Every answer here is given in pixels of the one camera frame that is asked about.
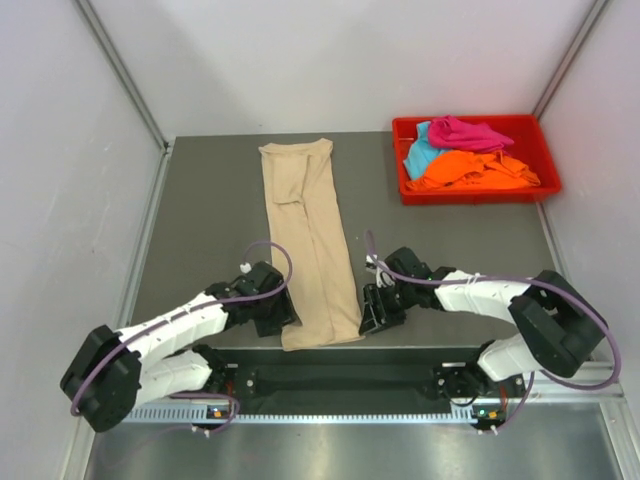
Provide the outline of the beige t shirt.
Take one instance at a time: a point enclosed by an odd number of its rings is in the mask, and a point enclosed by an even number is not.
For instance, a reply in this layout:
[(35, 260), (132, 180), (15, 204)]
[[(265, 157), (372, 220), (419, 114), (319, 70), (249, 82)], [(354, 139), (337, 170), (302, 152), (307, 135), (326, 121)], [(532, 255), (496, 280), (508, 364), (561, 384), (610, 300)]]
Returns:
[(299, 320), (282, 330), (286, 351), (361, 338), (361, 310), (334, 186), (333, 142), (259, 148), (270, 239), (289, 253)]

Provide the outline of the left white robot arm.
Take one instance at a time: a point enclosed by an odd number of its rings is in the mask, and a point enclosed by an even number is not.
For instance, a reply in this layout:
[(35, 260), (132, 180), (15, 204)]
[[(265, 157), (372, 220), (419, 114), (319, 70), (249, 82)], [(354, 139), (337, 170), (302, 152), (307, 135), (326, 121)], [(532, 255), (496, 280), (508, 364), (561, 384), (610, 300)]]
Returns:
[(288, 292), (291, 278), (260, 261), (151, 320), (120, 330), (94, 328), (60, 381), (71, 415), (102, 433), (163, 397), (184, 391), (220, 394), (227, 374), (195, 342), (247, 322), (261, 336), (278, 334), (297, 318)]

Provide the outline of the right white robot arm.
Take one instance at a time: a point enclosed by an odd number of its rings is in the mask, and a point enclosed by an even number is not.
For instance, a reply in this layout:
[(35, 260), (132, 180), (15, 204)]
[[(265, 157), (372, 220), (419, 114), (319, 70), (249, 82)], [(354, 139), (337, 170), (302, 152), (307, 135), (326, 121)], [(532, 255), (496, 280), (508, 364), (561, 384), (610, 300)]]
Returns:
[(608, 330), (601, 315), (552, 270), (522, 279), (432, 270), (407, 247), (386, 259), (369, 251), (366, 266), (375, 280), (363, 289), (363, 335), (403, 324), (414, 307), (491, 317), (516, 328), (512, 337), (485, 342), (463, 366), (440, 377), (442, 392), (451, 397), (487, 396), (503, 381), (536, 372), (566, 383)]

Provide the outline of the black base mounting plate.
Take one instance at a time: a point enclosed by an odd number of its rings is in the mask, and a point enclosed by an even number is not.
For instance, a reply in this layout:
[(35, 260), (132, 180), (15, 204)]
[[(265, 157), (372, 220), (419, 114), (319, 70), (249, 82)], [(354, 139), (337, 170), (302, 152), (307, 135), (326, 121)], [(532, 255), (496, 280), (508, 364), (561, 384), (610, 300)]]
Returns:
[(246, 415), (447, 413), (524, 393), (519, 376), (493, 383), (470, 370), (472, 348), (193, 349), (214, 369), (206, 390)]

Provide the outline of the orange t shirt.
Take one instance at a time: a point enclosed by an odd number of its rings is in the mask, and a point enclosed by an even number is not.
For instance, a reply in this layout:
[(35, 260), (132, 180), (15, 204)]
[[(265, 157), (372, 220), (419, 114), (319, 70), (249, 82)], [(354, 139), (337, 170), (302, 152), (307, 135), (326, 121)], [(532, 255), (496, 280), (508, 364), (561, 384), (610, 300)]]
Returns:
[(473, 153), (452, 150), (437, 157), (422, 177), (406, 182), (415, 192), (514, 190), (541, 185), (528, 165), (503, 151)]

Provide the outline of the light blue t shirt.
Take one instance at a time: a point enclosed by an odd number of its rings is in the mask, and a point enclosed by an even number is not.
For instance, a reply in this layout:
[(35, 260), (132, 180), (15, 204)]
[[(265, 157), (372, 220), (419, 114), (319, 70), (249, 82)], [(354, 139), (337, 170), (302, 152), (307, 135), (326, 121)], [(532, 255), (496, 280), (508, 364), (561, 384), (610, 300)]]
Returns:
[(447, 149), (437, 148), (431, 145), (428, 139), (430, 121), (419, 123), (416, 126), (417, 138), (410, 146), (403, 165), (410, 180), (419, 179), (424, 175), (429, 165)]

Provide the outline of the pink t shirt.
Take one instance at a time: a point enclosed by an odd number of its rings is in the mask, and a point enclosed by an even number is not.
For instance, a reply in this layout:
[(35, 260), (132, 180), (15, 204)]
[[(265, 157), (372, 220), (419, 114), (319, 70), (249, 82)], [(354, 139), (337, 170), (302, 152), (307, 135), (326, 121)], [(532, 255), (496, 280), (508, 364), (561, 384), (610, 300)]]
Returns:
[(514, 145), (515, 141), (486, 123), (468, 123), (453, 116), (437, 117), (430, 121), (427, 138), (433, 147), (490, 153)]

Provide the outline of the red plastic bin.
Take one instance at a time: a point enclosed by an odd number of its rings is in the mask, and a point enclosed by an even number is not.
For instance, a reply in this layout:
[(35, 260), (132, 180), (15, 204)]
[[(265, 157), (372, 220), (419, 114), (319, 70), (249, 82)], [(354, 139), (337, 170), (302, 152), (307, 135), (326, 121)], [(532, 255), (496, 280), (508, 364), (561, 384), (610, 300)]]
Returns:
[(532, 115), (462, 116), (514, 140), (494, 153), (444, 153), (412, 180), (404, 161), (426, 117), (392, 121), (398, 190), (405, 205), (535, 203), (558, 193), (561, 180), (538, 121)]

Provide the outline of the aluminium front rail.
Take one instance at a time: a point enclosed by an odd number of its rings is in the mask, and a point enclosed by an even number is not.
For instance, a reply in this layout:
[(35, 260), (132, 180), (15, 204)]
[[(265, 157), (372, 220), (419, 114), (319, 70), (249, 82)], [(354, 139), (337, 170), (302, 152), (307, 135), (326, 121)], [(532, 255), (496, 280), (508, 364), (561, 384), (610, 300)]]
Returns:
[(535, 379), (519, 377), (510, 382), (512, 393), (479, 397), (474, 401), (411, 400), (408, 392), (371, 393), (357, 391), (357, 401), (333, 393), (322, 400), (318, 392), (308, 399), (299, 391), (280, 391), (263, 400), (226, 398), (208, 394), (203, 398), (173, 398), (149, 402), (133, 409), (123, 419), (111, 422), (99, 433), (124, 423), (188, 424), (215, 430), (232, 423), (246, 424), (468, 424), (480, 431), (504, 426), (527, 403), (599, 403), (624, 397), (622, 386), (614, 382), (600, 388), (597, 381), (608, 371), (598, 363), (578, 373), (585, 384), (563, 386), (543, 374)]

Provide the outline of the left aluminium corner post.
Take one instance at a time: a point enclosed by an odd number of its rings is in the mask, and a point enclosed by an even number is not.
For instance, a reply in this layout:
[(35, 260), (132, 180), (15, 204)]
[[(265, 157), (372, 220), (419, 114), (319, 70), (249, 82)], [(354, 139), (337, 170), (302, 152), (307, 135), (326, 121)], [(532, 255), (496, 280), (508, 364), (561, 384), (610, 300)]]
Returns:
[(72, 0), (71, 3), (96, 41), (107, 64), (140, 117), (147, 132), (160, 151), (165, 153), (170, 146), (169, 140), (161, 131), (96, 8), (89, 0)]

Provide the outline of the aluminium corner post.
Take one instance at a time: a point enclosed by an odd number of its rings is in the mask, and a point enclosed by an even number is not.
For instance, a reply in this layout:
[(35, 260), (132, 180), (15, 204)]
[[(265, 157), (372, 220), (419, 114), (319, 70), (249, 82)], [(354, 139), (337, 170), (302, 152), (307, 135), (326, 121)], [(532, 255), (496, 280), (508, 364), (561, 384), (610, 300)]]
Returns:
[(89, 0), (72, 0), (71, 3), (96, 41), (107, 64), (140, 117), (147, 132), (160, 151), (165, 153), (170, 146), (169, 140), (161, 131), (96, 8)]
[(554, 68), (532, 110), (532, 115), (538, 121), (541, 120), (547, 111), (556, 93), (562, 86), (563, 81), (571, 71), (573, 64), (581, 54), (611, 4), (611, 0), (594, 0), (590, 2), (586, 14), (579, 22), (575, 33), (571, 36), (569, 44), (564, 49), (559, 62)]

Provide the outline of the right aluminium corner post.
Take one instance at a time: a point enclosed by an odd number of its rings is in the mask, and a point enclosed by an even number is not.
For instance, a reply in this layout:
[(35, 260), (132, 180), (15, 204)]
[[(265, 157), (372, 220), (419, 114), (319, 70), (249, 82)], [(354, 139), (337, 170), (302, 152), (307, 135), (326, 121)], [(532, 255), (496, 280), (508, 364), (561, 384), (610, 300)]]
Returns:
[(581, 54), (611, 4), (611, 0), (594, 0), (590, 2), (586, 14), (579, 22), (575, 33), (571, 36), (569, 44), (564, 49), (559, 62), (554, 68), (532, 110), (532, 115), (538, 121), (541, 120), (547, 111), (556, 93), (562, 86), (563, 81), (571, 71), (573, 64)]

